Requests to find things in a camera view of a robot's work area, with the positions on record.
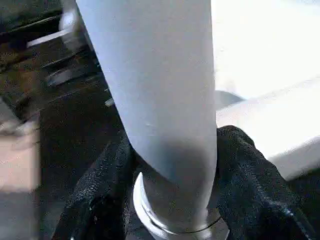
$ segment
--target white surface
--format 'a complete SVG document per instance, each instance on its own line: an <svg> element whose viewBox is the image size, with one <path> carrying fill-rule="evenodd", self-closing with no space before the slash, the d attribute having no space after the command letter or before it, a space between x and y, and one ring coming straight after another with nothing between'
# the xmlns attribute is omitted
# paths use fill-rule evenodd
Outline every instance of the white surface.
<svg viewBox="0 0 320 240"><path fill-rule="evenodd" d="M320 167L320 78L217 112L218 127L243 129L289 180Z"/></svg>
<svg viewBox="0 0 320 240"><path fill-rule="evenodd" d="M216 172L210 0L77 4L129 140L157 172L144 181L152 211L202 229Z"/></svg>
<svg viewBox="0 0 320 240"><path fill-rule="evenodd" d="M216 90L250 99L320 76L320 2L212 0Z"/></svg>
<svg viewBox="0 0 320 240"><path fill-rule="evenodd" d="M146 209L144 208L143 197L143 175L140 173L136 178L133 188L133 205L135 212L146 229L156 240L225 240L229 234L227 224L219 220L210 227L194 233L174 233L156 225Z"/></svg>

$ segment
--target white cylinder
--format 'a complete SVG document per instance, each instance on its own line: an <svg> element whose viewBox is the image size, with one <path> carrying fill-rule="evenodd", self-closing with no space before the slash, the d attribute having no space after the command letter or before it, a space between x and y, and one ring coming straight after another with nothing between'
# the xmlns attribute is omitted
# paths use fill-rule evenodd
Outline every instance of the white cylinder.
<svg viewBox="0 0 320 240"><path fill-rule="evenodd" d="M210 0L77 0L162 228L207 227L216 172Z"/></svg>

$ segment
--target black cloth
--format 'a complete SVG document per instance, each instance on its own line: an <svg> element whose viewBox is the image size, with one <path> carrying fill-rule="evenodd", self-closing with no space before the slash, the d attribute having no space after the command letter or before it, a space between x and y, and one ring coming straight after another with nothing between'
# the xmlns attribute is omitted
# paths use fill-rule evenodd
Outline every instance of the black cloth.
<svg viewBox="0 0 320 240"><path fill-rule="evenodd" d="M300 200L241 129L217 130L218 209L234 239L316 239ZM52 239L125 239L136 158L125 133L79 180Z"/></svg>

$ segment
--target metal base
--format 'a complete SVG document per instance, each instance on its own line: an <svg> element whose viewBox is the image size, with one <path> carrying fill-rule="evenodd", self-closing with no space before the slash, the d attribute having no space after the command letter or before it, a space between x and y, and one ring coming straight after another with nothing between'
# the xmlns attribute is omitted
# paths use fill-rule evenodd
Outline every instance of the metal base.
<svg viewBox="0 0 320 240"><path fill-rule="evenodd" d="M229 229L227 224L220 217L215 223L206 229L191 233L175 233L159 227L152 221L150 214L143 207L142 198L143 175L139 174L133 189L133 205L139 219L156 240L225 240L228 237Z"/></svg>

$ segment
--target white pipe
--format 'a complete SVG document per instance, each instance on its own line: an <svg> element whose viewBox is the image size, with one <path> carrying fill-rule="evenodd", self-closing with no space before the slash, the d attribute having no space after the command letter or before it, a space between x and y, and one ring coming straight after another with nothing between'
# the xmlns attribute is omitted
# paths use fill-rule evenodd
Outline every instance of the white pipe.
<svg viewBox="0 0 320 240"><path fill-rule="evenodd" d="M211 1L77 4L129 140L150 167L145 207L168 230L207 227L216 172Z"/></svg>

